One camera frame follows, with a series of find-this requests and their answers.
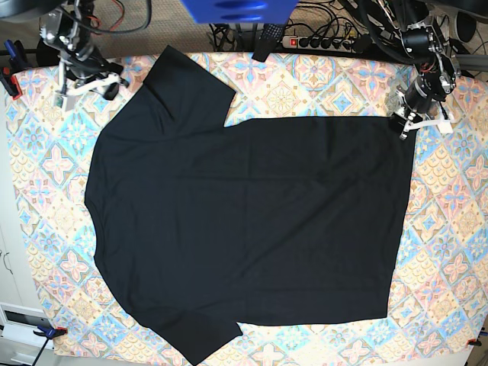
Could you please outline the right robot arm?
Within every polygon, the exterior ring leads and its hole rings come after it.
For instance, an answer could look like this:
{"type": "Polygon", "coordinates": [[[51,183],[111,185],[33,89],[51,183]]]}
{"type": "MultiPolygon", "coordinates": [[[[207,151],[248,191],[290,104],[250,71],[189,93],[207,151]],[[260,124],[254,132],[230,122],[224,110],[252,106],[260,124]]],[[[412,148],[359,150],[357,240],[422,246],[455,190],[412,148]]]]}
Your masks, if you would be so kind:
{"type": "Polygon", "coordinates": [[[72,11],[63,7],[52,10],[40,27],[44,44],[59,52],[59,88],[54,92],[53,104],[66,111],[87,92],[112,101],[119,87],[129,85],[121,77],[123,66],[106,60],[92,41],[89,28],[95,20],[93,2],[68,3],[72,11]]]}

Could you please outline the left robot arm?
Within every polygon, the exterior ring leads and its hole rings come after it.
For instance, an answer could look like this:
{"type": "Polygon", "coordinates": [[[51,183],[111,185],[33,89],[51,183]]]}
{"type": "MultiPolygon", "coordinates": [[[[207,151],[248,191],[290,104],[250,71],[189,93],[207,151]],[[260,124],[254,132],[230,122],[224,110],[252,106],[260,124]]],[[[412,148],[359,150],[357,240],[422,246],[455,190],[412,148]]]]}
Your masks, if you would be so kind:
{"type": "Polygon", "coordinates": [[[414,130],[431,126],[436,126],[440,133],[452,133],[453,117],[442,104],[454,91],[461,71],[454,58],[448,55],[449,42],[427,5],[420,1],[378,2],[400,40],[403,52],[399,53],[385,44],[374,29],[366,2],[357,4],[362,23],[378,48],[394,60],[414,66],[417,71],[407,89],[396,91],[398,106],[389,117],[392,130],[398,132],[401,140],[406,140],[414,130]]]}

